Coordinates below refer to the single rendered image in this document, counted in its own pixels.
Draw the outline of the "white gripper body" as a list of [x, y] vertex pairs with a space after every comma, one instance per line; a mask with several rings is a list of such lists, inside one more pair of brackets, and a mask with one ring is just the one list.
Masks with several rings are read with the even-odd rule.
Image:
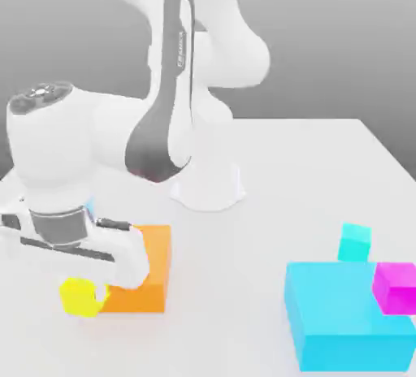
[[10, 227], [0, 227], [0, 239], [17, 251], [24, 264], [44, 266], [63, 278], [136, 289], [150, 272], [143, 236], [136, 229], [91, 227], [78, 247], [68, 249], [57, 249], [37, 234]]

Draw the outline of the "small yellow cube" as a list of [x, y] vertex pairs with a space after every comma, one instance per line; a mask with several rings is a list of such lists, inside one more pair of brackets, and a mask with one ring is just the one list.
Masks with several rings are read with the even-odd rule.
[[59, 296], [67, 314], [92, 318], [100, 310], [95, 287], [90, 280], [68, 278], [59, 287]]

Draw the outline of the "small turquoise cube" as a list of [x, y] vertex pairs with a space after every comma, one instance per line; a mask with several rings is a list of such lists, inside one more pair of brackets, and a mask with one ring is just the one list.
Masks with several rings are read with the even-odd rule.
[[344, 223], [341, 228], [338, 260], [343, 262], [367, 262], [371, 250], [370, 227]]

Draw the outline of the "small magenta cube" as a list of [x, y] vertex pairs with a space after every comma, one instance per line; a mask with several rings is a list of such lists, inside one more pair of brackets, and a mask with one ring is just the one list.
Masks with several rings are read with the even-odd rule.
[[411, 262], [379, 262], [372, 292], [386, 315], [416, 315], [416, 265]]

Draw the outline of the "large orange box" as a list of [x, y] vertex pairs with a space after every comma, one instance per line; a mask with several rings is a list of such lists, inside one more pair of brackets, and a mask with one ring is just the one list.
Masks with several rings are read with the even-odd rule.
[[103, 313], [163, 313], [165, 311], [171, 267], [171, 227], [135, 225], [140, 230], [149, 259], [149, 274], [137, 289], [110, 286]]

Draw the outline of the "large cyan box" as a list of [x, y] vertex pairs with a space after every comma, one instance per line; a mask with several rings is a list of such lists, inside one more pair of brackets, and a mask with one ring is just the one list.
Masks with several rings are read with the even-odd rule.
[[300, 371], [404, 372], [416, 349], [408, 316], [385, 315], [373, 262], [290, 262], [284, 302]]

